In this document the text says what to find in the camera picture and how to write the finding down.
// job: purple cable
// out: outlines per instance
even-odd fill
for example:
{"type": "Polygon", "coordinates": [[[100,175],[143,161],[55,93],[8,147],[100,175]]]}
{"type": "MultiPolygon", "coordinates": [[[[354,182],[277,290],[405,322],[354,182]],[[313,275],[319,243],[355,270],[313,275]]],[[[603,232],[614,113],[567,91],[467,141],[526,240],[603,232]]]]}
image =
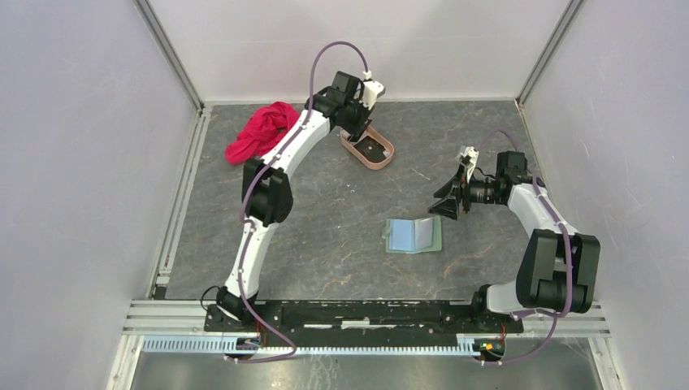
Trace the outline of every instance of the purple cable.
{"type": "Polygon", "coordinates": [[[251,219],[248,218],[246,211],[249,207],[249,197],[251,196],[251,193],[254,192],[254,188],[256,187],[256,184],[261,181],[261,178],[263,175],[272,167],[274,163],[276,163],[279,159],[282,153],[287,149],[289,144],[291,144],[295,138],[299,135],[299,133],[306,128],[306,125],[309,123],[309,119],[311,119],[311,113],[314,110],[314,78],[316,74],[316,65],[319,63],[319,59],[325,53],[326,50],[330,49],[333,46],[337,45],[344,45],[344,46],[349,46],[352,49],[356,50],[357,53],[359,54],[359,57],[362,58],[362,62],[364,64],[364,70],[368,72],[368,63],[366,62],[366,59],[364,58],[364,54],[362,53],[359,48],[357,48],[354,44],[347,42],[347,41],[334,41],[331,42],[327,45],[325,45],[316,55],[316,59],[314,60],[314,64],[311,66],[311,75],[310,75],[310,80],[309,80],[309,107],[306,112],[306,117],[304,118],[304,123],[297,128],[294,132],[292,132],[292,135],[287,139],[287,141],[278,149],[278,153],[275,154],[275,156],[270,160],[266,166],[261,169],[261,171],[258,172],[258,174],[253,178],[251,181],[251,184],[249,184],[249,187],[247,188],[246,195],[244,196],[244,199],[242,200],[241,203],[241,212],[240,212],[240,221],[242,223],[248,223],[251,225],[249,229],[249,235],[246,237],[246,241],[244,246],[241,249],[241,256],[239,258],[239,266],[238,272],[237,272],[237,282],[239,283],[239,292],[241,296],[241,300],[244,302],[244,305],[246,306],[246,309],[251,313],[254,319],[256,321],[259,321],[266,329],[269,331],[273,332],[276,334],[282,341],[287,343],[290,347],[292,347],[292,350],[288,353],[278,355],[278,356],[271,356],[271,357],[264,357],[260,359],[251,359],[251,360],[238,360],[235,359],[236,363],[268,363],[268,362],[277,362],[280,360],[284,360],[287,358],[290,358],[293,356],[295,353],[297,353],[297,346],[294,344],[293,341],[291,341],[286,335],[284,335],[282,332],[278,331],[274,327],[272,327],[269,323],[267,323],[263,318],[261,318],[258,313],[256,313],[256,310],[251,306],[251,303],[249,302],[249,299],[246,297],[246,293],[244,291],[244,285],[243,285],[243,280],[241,278],[242,273],[244,272],[244,260],[246,257],[246,251],[249,248],[249,242],[251,242],[251,237],[254,235],[254,231],[256,230],[256,223],[252,221],[251,219]]]}
{"type": "MultiPolygon", "coordinates": [[[[481,150],[483,148],[483,145],[488,141],[489,138],[493,137],[496,135],[498,132],[501,132],[504,134],[507,139],[509,139],[509,142],[512,143],[512,147],[514,150],[518,150],[517,148],[517,143],[514,141],[514,138],[512,138],[512,135],[506,132],[505,130],[494,130],[490,132],[487,136],[485,136],[479,145],[476,147],[477,150],[481,150]]],[[[517,356],[517,357],[512,357],[507,360],[502,360],[499,362],[485,362],[485,365],[488,366],[500,366],[503,364],[507,363],[516,363],[520,362],[521,360],[524,360],[526,358],[529,358],[535,354],[537,354],[541,349],[545,347],[545,345],[550,342],[550,340],[553,338],[553,333],[555,333],[555,327],[557,326],[557,319],[562,319],[564,318],[567,314],[570,313],[570,309],[572,306],[572,295],[573,295],[573,276],[572,276],[572,249],[570,247],[570,234],[567,232],[567,227],[563,223],[562,219],[560,219],[560,216],[557,214],[555,209],[550,205],[550,202],[545,200],[545,197],[542,196],[543,194],[540,191],[540,187],[538,185],[538,176],[536,174],[533,175],[533,179],[531,181],[531,185],[534,187],[534,192],[536,194],[536,197],[539,198],[541,204],[545,208],[545,210],[550,214],[550,217],[552,218],[552,221],[557,224],[557,226],[560,228],[560,231],[562,232],[562,240],[565,242],[565,268],[566,268],[566,284],[567,284],[567,291],[565,295],[565,307],[563,308],[561,313],[552,313],[547,310],[541,310],[541,309],[536,309],[536,310],[523,310],[523,311],[518,311],[516,313],[513,313],[514,315],[517,316],[517,319],[523,319],[524,317],[527,317],[532,314],[543,314],[547,315],[548,317],[552,318],[552,326],[550,327],[550,331],[548,334],[545,336],[545,339],[543,342],[536,348],[532,349],[530,352],[523,354],[522,356],[517,356]]]]}

